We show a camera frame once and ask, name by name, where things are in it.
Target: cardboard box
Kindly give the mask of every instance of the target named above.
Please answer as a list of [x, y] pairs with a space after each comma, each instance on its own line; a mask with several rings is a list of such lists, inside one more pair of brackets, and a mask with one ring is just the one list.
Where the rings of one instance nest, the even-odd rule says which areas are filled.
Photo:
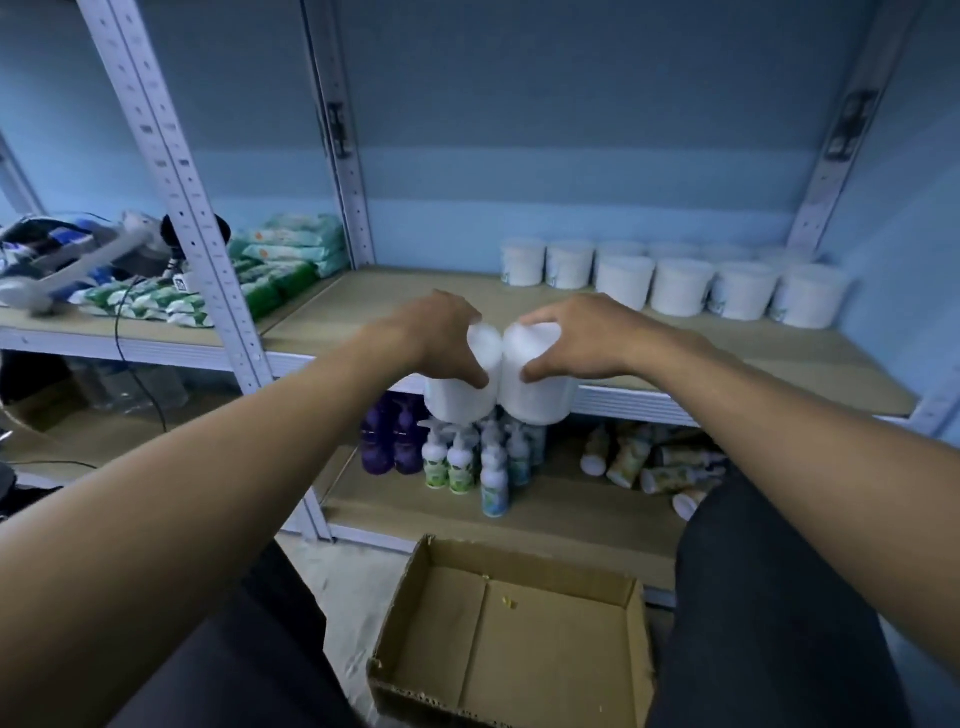
[[641, 728], [649, 645], [632, 577], [427, 536], [367, 675], [380, 713], [415, 726]]

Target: black cable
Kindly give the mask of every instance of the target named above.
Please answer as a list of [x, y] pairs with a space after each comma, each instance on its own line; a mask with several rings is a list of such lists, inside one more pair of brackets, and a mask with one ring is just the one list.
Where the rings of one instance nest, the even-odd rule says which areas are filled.
[[7, 465], [83, 465], [92, 471], [99, 470], [99, 466], [82, 463], [80, 460], [24, 460], [21, 462], [7, 463]]
[[120, 346], [120, 310], [123, 308], [123, 304], [127, 302], [127, 297], [130, 295], [130, 292], [133, 291], [133, 287], [137, 285], [142, 278], [142, 276], [134, 277], [130, 284], [130, 288], [124, 292], [123, 298], [120, 299], [120, 304], [117, 306], [116, 315], [113, 317], [113, 343], [116, 345], [117, 352], [120, 354], [120, 360], [127, 365], [127, 371], [130, 372], [133, 380], [139, 385], [140, 389], [143, 390], [143, 394], [147, 396], [147, 399], [150, 400], [150, 403], [154, 406], [156, 415], [160, 419], [160, 426], [163, 427], [163, 432], [166, 434], [170, 431], [170, 429], [167, 427], [167, 418], [163, 414], [163, 408], [160, 406], [160, 403], [156, 401], [156, 397], [154, 397], [150, 390], [147, 389], [147, 386], [137, 375], [136, 371], [133, 370], [130, 362], [127, 361], [127, 357], [123, 355], [123, 347]]

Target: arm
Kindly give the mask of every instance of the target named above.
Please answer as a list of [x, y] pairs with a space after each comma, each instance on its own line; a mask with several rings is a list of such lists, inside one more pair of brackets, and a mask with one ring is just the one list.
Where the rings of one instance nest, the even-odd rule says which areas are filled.
[[0, 526], [4, 725], [101, 725], [273, 538], [340, 434], [399, 379], [485, 386], [444, 293], [119, 458]]
[[632, 374], [656, 384], [868, 602], [960, 669], [960, 451], [808, 394], [606, 296], [523, 321], [563, 328], [528, 377]]

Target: white plastic bottle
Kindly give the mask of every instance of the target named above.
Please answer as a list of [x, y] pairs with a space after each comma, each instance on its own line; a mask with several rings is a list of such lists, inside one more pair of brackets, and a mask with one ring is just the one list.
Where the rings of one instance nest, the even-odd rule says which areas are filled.
[[530, 485], [530, 443], [523, 433], [523, 425], [508, 425], [510, 440], [507, 441], [507, 470], [510, 485], [526, 488]]
[[484, 448], [490, 445], [503, 445], [503, 430], [500, 429], [500, 423], [497, 420], [486, 420], [482, 427], [480, 442]]
[[447, 473], [447, 448], [441, 432], [442, 423], [437, 420], [424, 420], [417, 423], [429, 427], [430, 433], [423, 446], [423, 473], [426, 475], [426, 487], [434, 490], [445, 488], [449, 484]]
[[446, 462], [449, 465], [447, 472], [450, 490], [459, 496], [469, 493], [476, 484], [473, 459], [473, 448], [470, 446], [467, 433], [464, 429], [458, 428], [453, 447], [446, 452]]
[[501, 462], [499, 467], [494, 463], [490, 467], [484, 465], [480, 473], [480, 501], [483, 513], [492, 519], [498, 519], [510, 508], [510, 478]]
[[527, 425], [530, 441], [530, 466], [539, 468], [546, 460], [546, 425]]

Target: hand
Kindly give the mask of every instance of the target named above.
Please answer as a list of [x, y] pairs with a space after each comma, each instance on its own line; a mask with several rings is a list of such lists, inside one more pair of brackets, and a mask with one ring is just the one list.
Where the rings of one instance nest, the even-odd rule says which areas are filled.
[[480, 312], [463, 297], [434, 291], [405, 303], [373, 326], [396, 334], [396, 345], [408, 356], [411, 373], [461, 379], [483, 389], [490, 377], [467, 345], [467, 329], [480, 319]]
[[521, 376], [529, 382], [547, 376], [650, 376], [660, 354], [682, 336], [599, 293], [552, 303], [521, 316], [520, 322], [528, 326], [556, 322], [563, 330], [556, 344], [523, 368]]

